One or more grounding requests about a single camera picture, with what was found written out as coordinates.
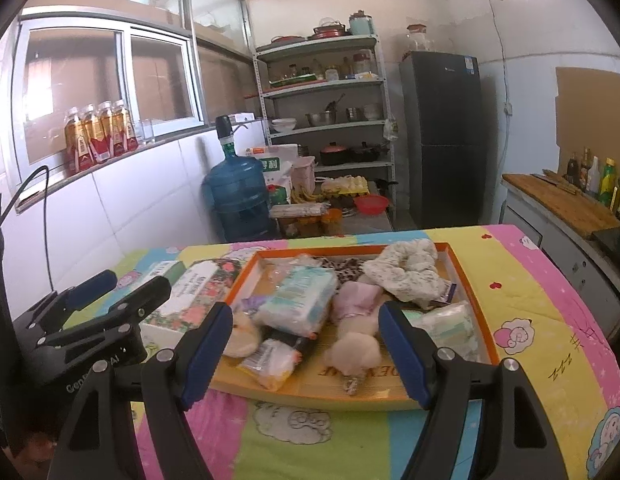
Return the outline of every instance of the metal shelf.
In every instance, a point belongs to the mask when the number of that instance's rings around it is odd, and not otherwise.
[[[340,50],[356,50],[359,48],[374,48],[376,36],[339,36],[324,38],[323,40],[302,41],[284,46],[276,46],[257,52],[257,59],[271,63],[279,59],[292,56],[307,56],[320,52],[338,52]]]
[[[374,162],[349,162],[347,164],[337,164],[336,166],[317,166],[314,168],[315,173],[322,171],[347,171],[362,170],[363,168],[389,168],[392,162],[388,160],[375,160]]]
[[[383,126],[384,120],[379,121],[357,121],[355,123],[339,123],[328,124],[327,126],[313,126],[312,128],[299,128],[298,130],[292,130],[285,134],[270,134],[270,139],[276,139],[277,137],[289,137],[298,134],[308,134],[310,132],[324,132],[327,130],[340,130],[341,128],[356,128],[357,126]]]
[[[280,88],[278,90],[265,91],[263,92],[263,97],[266,99],[279,99],[282,97],[309,94],[311,92],[318,92],[323,90],[340,89],[347,87],[375,86],[382,83],[383,79],[380,77],[376,79],[339,79],[338,81],[320,81],[317,83],[310,83],[300,86],[292,86],[289,88]]]

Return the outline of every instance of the stainless steel bowl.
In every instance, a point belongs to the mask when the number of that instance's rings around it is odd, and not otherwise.
[[[346,108],[346,119],[348,123],[356,123],[357,121],[365,121],[362,108]]]
[[[310,126],[328,126],[337,122],[336,110],[332,112],[319,112],[318,114],[305,114]]]

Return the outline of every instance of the refrigerator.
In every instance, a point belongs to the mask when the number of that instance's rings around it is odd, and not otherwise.
[[[476,58],[411,52],[399,70],[412,219],[419,228],[478,224],[488,139]]]

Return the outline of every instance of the colorful bedsheet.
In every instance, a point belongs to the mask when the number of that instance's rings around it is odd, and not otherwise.
[[[351,237],[137,251],[114,269],[117,289],[70,322],[107,312],[155,262],[229,256],[260,248],[448,242],[484,311],[500,357],[524,366],[558,438],[570,479],[593,478],[620,438],[620,371],[592,314],[546,256],[516,227],[498,225]],[[471,402],[453,478],[468,477],[481,402]],[[136,410],[148,480],[160,469]],[[209,391],[187,420],[215,480],[394,480],[410,458],[426,413],[323,412]]]

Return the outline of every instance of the blue water bottle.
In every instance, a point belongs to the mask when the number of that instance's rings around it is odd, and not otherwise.
[[[216,118],[216,133],[225,160],[203,179],[207,206],[216,214],[226,242],[254,242],[276,236],[275,221],[269,217],[269,195],[263,166],[253,156],[234,151],[232,123],[227,115]]]

